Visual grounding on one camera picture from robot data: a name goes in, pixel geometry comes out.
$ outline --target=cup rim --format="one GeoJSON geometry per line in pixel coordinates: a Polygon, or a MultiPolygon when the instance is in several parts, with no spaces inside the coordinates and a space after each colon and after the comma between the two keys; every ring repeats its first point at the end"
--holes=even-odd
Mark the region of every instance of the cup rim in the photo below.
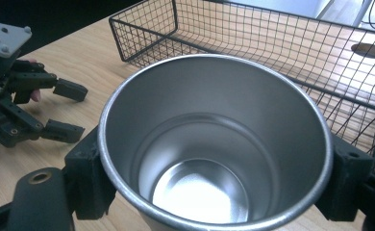
{"type": "Polygon", "coordinates": [[[333,164],[333,145],[332,145],[332,134],[326,124],[326,120],[322,113],[319,111],[316,104],[309,98],[309,96],[303,92],[298,86],[292,83],[288,78],[284,75],[267,68],[261,64],[256,64],[241,58],[226,56],[226,55],[216,55],[216,54],[195,54],[195,55],[185,55],[179,56],[175,58],[166,59],[155,64],[148,65],[147,67],[141,69],[140,71],[136,72],[135,74],[131,75],[127,80],[125,80],[111,95],[109,100],[107,101],[104,110],[101,114],[99,126],[98,126],[98,146],[100,150],[100,157],[101,162],[106,171],[107,175],[109,176],[110,180],[112,181],[115,188],[124,196],[133,206],[135,206],[140,212],[144,213],[146,216],[160,222],[164,223],[165,225],[171,226],[175,229],[181,230],[231,230],[231,231],[238,231],[238,230],[265,230],[265,229],[273,229],[280,227],[290,221],[294,220],[301,214],[303,214],[306,210],[308,210],[322,195],[324,189],[326,188],[331,172],[332,172],[332,164],[333,164]],[[248,221],[243,223],[228,223],[228,224],[213,224],[213,223],[204,223],[194,220],[189,220],[186,218],[181,218],[175,215],[168,213],[167,211],[155,206],[154,204],[150,203],[142,196],[140,196],[137,192],[134,192],[133,189],[124,181],[124,179],[119,175],[116,171],[112,158],[110,156],[108,147],[107,147],[107,140],[106,140],[106,128],[107,128],[107,119],[110,113],[110,108],[113,105],[115,99],[120,96],[123,89],[134,79],[136,79],[139,75],[143,72],[155,68],[158,65],[166,64],[169,62],[179,61],[183,59],[197,59],[197,58],[215,58],[215,59],[227,59],[235,62],[250,64],[254,67],[260,68],[271,75],[276,76],[281,81],[285,82],[290,88],[297,91],[303,98],[309,103],[311,108],[314,111],[314,114],[318,118],[319,124],[321,125],[323,131],[323,138],[325,140],[325,159],[323,162],[322,170],[319,174],[318,179],[312,186],[312,188],[308,191],[308,193],[295,205],[290,208],[285,209],[283,212],[271,216],[269,218],[263,218],[260,220],[255,221],[248,221]]]}

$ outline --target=white surface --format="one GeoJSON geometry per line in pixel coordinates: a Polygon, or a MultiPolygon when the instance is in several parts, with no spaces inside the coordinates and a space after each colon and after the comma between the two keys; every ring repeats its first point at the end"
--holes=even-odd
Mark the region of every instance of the white surface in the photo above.
{"type": "Polygon", "coordinates": [[[230,2],[317,18],[331,0],[231,0],[230,2]]]}

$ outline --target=stainless steel cup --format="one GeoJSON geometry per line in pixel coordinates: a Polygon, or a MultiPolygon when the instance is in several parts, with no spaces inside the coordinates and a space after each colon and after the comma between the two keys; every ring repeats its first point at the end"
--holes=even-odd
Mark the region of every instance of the stainless steel cup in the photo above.
{"type": "Polygon", "coordinates": [[[332,141],[310,98],[242,59],[150,65],[111,96],[102,163],[153,230],[259,230],[306,211],[326,187],[332,141]]]}

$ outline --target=black wire basket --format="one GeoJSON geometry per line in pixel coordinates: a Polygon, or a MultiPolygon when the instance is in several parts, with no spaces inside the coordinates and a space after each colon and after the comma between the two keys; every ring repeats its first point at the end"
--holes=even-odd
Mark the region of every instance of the black wire basket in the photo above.
{"type": "Polygon", "coordinates": [[[143,1],[110,24],[122,61],[138,67],[216,53],[280,72],[316,102],[334,134],[375,160],[374,31],[202,0],[143,1]]]}

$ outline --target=table surface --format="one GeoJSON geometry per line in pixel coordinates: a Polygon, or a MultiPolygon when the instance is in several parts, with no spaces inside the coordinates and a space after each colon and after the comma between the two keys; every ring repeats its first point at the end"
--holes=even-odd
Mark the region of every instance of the table surface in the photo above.
{"type": "MultiPolygon", "coordinates": [[[[73,102],[43,90],[39,103],[22,105],[26,112],[45,123],[48,118],[86,128],[84,136],[98,123],[111,93],[138,69],[121,62],[108,19],[98,21],[65,38],[57,40],[25,58],[36,59],[45,69],[88,88],[84,102],[73,102]]],[[[0,206],[13,198],[16,182],[22,176],[43,168],[64,166],[64,156],[75,144],[39,139],[24,141],[14,148],[0,144],[0,206]]],[[[362,230],[364,215],[354,222],[331,222],[312,206],[308,212],[279,230],[362,230]]],[[[107,216],[99,220],[76,220],[77,230],[150,230],[120,194],[107,216]]]]}

